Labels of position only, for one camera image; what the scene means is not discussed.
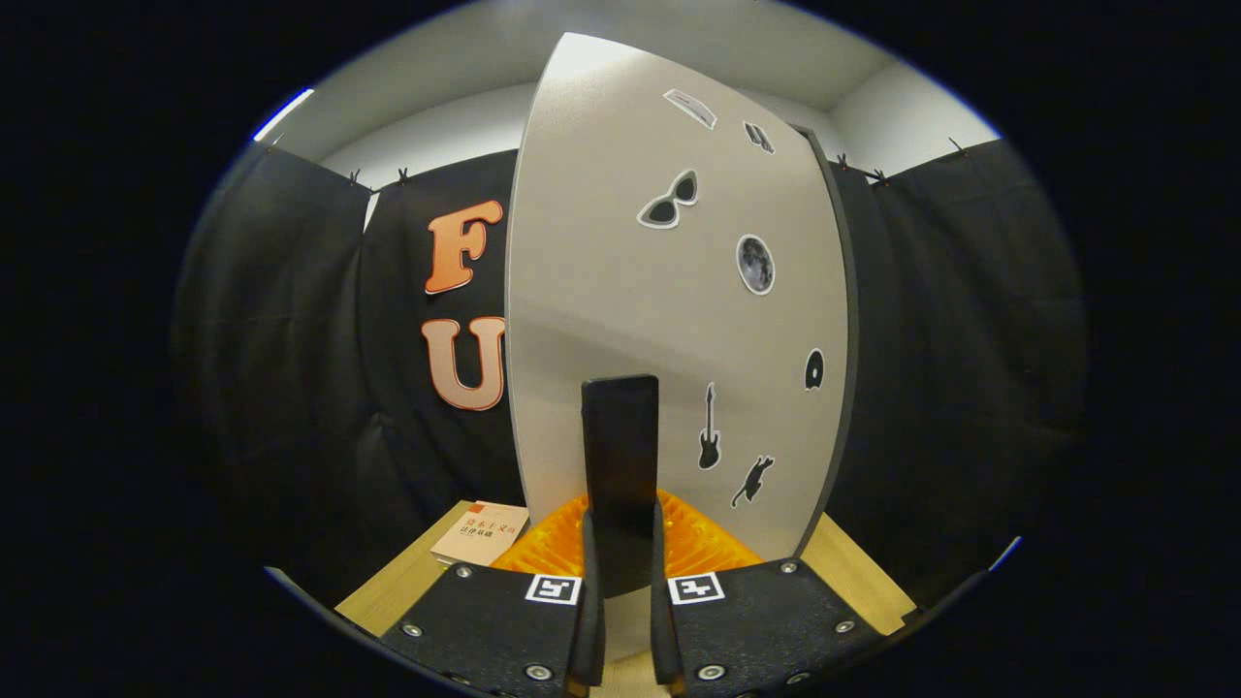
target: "screw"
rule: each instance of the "screw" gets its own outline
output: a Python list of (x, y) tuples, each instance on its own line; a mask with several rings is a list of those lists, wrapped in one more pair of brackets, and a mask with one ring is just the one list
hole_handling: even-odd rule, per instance
[(707, 664), (699, 669), (697, 677), (702, 681), (715, 681), (724, 676), (725, 668), (720, 664)]
[(535, 681), (547, 681), (551, 678), (551, 669), (542, 664), (530, 664), (526, 667), (526, 676)]

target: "black curtain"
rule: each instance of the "black curtain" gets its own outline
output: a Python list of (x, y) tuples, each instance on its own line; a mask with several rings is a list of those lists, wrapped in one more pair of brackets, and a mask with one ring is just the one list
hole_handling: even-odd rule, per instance
[[(454, 407), (431, 383), (422, 323), (450, 319), (458, 378), (478, 385), (478, 342), (470, 320), (504, 317), (504, 265), (509, 199), (517, 152), (506, 150), (453, 163), (385, 186), (366, 229), (361, 256), (359, 342), (366, 383), (376, 400), (372, 443), (393, 456), (395, 466), (369, 478), (371, 507), (402, 523), (396, 530), (423, 530), (459, 499), (524, 505), (513, 442), (509, 391), (489, 410)], [(503, 217), (485, 224), (486, 245), (478, 260), (463, 255), (473, 271), (465, 286), (428, 294), (433, 237), (428, 224), (454, 211), (498, 201)]]
[(356, 497), (372, 414), (356, 335), (369, 196), (251, 144), (200, 217), (174, 307), (180, 417), (199, 427), (230, 539), (325, 604), (395, 554), (367, 544), (375, 514)]
[(1028, 530), (1082, 410), (1086, 322), (1050, 202), (1003, 140), (875, 183), (830, 165), (858, 284), (827, 512), (931, 606)]

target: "cat sticker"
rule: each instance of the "cat sticker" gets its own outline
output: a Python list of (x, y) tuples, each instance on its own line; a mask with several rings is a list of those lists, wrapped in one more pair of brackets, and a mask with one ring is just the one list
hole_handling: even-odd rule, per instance
[(767, 472), (767, 468), (774, 465), (776, 460), (771, 456), (758, 456), (755, 465), (750, 467), (750, 474), (746, 476), (746, 483), (742, 484), (741, 489), (738, 489), (732, 497), (733, 509), (737, 508), (737, 499), (741, 499), (742, 494), (746, 496), (746, 502), (755, 502), (755, 496), (758, 494), (758, 491), (763, 487), (763, 473)]

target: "book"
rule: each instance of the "book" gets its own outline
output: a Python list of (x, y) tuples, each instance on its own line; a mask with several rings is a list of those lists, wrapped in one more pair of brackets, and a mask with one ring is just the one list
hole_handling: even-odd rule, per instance
[(448, 533), (431, 546), (441, 564), (490, 565), (508, 550), (530, 520), (525, 507), (474, 502)]

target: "wooden table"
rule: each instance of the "wooden table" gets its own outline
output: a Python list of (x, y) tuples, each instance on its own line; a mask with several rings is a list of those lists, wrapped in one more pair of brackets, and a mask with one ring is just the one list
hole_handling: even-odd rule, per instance
[[(375, 636), (383, 635), (410, 610), (444, 566), (431, 546), (465, 513), (472, 502), (459, 502), (417, 540), (366, 584), (349, 595), (336, 610)], [(802, 559), (823, 578), (858, 615), (884, 635), (903, 623), (901, 616), (915, 604), (874, 560), (827, 514), (810, 537)], [(603, 684), (591, 689), (592, 698), (664, 698), (668, 689), (655, 683), (650, 652), (639, 652), (603, 667)]]

